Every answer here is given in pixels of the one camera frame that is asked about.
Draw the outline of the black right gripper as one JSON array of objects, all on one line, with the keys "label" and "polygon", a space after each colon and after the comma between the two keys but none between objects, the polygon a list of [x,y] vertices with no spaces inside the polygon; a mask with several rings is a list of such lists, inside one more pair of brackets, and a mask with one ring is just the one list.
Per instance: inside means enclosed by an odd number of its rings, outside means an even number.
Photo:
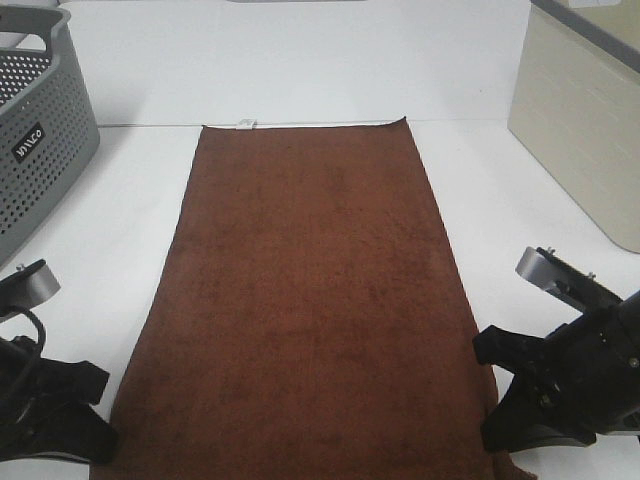
[{"label": "black right gripper", "polygon": [[638,294],[544,338],[490,325],[472,345],[479,364],[523,378],[481,425],[487,452],[588,447],[598,434],[639,434]]}]

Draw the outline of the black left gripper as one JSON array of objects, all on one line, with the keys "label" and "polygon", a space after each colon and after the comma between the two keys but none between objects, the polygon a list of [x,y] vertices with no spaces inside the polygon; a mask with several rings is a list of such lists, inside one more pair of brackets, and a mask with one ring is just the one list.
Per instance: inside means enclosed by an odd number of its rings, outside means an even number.
[{"label": "black left gripper", "polygon": [[[45,458],[109,463],[118,433],[89,405],[98,405],[110,374],[89,361],[43,358],[27,336],[1,341],[1,460]],[[52,411],[47,395],[79,401]]]}]

